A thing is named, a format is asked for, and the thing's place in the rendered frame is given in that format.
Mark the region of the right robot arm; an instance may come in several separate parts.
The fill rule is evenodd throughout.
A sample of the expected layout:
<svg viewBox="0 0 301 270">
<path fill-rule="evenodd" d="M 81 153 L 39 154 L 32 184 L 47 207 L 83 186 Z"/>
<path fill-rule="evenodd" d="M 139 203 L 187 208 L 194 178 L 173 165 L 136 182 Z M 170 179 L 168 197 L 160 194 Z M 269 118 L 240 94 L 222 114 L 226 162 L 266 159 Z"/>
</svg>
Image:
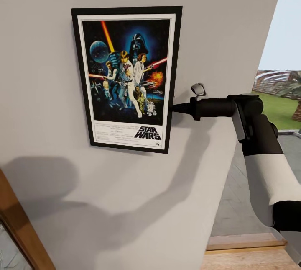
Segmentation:
<svg viewBox="0 0 301 270">
<path fill-rule="evenodd" d="M 201 117 L 232 117 L 239 143 L 242 143 L 250 199 L 258 219 L 275 228 L 301 255 L 301 186 L 277 140 L 278 129 L 263 112 L 257 94 L 209 98 L 202 83 L 191 90 L 190 103 L 168 107 L 169 111 Z"/>
</svg>

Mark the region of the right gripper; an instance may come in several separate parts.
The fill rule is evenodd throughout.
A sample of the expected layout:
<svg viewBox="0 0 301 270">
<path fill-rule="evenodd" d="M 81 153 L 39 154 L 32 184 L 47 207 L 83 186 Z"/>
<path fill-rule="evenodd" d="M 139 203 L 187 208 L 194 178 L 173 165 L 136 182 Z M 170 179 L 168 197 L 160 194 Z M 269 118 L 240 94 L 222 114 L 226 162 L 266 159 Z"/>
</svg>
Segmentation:
<svg viewBox="0 0 301 270">
<path fill-rule="evenodd" d="M 221 101 L 219 98 L 208 98 L 196 101 L 190 97 L 190 103 L 183 103 L 168 107 L 169 111 L 192 114 L 195 121 L 201 117 L 218 117 L 221 112 Z"/>
</svg>

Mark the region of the poster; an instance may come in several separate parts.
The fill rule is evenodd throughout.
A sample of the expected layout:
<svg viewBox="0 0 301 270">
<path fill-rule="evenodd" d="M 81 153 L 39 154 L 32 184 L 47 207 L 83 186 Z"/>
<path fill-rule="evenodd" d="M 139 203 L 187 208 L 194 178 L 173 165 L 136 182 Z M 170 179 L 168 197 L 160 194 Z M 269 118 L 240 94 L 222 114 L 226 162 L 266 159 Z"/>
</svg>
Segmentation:
<svg viewBox="0 0 301 270">
<path fill-rule="evenodd" d="M 90 145 L 168 154 L 182 8 L 71 8 Z"/>
</svg>

